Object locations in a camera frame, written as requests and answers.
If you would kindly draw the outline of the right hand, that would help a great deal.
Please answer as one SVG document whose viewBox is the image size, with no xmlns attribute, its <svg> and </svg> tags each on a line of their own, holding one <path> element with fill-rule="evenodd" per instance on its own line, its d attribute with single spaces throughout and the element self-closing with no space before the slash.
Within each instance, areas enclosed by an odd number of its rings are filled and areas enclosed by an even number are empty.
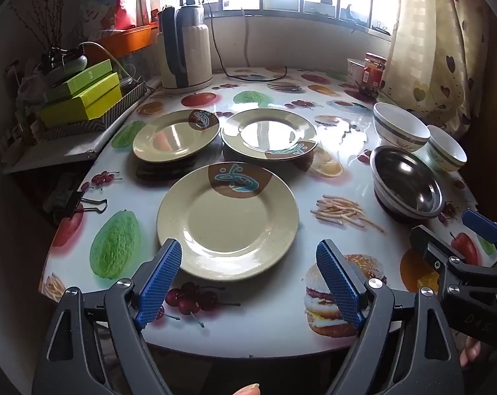
<svg viewBox="0 0 497 395">
<path fill-rule="evenodd" d="M 479 354 L 481 353 L 482 344 L 473 339 L 473 337 L 468 336 L 465 339 L 464 347 L 459 355 L 459 361 L 461 367 L 467 366 L 469 363 L 477 360 Z"/>
</svg>

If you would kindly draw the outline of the left hand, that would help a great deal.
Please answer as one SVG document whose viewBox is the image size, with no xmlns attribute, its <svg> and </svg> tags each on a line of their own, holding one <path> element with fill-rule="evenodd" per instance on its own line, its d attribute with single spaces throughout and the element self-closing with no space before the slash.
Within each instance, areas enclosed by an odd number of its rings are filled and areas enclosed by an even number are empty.
<svg viewBox="0 0 497 395">
<path fill-rule="evenodd" d="M 237 390 L 233 395 L 260 395 L 260 388 L 258 383 L 247 385 Z"/>
</svg>

